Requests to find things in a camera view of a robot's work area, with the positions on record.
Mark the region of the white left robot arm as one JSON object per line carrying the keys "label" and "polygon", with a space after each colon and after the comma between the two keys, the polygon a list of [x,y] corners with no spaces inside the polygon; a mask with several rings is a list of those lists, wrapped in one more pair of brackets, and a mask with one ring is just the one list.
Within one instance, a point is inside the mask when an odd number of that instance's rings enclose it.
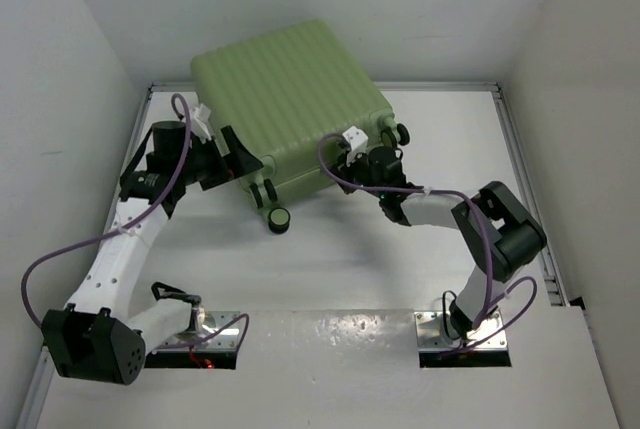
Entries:
{"label": "white left robot arm", "polygon": [[50,309],[41,332],[64,378],[129,385],[148,354],[205,346],[238,323],[208,321],[200,296],[155,282],[153,306],[130,315],[129,306],[148,253],[186,188],[208,190],[262,169],[230,126],[221,130],[228,152],[194,124],[152,124],[119,183],[111,232],[85,279],[62,309]]}

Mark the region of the green suitcase blue lining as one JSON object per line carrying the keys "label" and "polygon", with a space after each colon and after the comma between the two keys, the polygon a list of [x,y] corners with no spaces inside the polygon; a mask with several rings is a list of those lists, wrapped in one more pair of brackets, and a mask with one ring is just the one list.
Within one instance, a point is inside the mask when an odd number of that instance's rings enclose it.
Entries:
{"label": "green suitcase blue lining", "polygon": [[326,140],[356,127],[368,146],[406,146],[407,127],[330,27],[319,19],[196,55],[198,100],[220,132],[231,127],[262,169],[240,185],[269,229],[288,230],[287,204],[348,178],[345,144]]}

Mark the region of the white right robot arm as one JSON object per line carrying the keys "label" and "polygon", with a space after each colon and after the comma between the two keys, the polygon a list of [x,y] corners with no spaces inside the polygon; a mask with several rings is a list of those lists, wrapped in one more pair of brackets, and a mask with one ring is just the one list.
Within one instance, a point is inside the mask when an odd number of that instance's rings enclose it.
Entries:
{"label": "white right robot arm", "polygon": [[418,186],[407,179],[401,152],[390,147],[374,148],[352,160],[344,153],[328,174],[346,193],[361,190],[377,198],[393,223],[461,234],[474,268],[443,322],[451,339],[476,329],[496,309],[514,276],[547,246],[540,223],[500,181],[474,194]]}

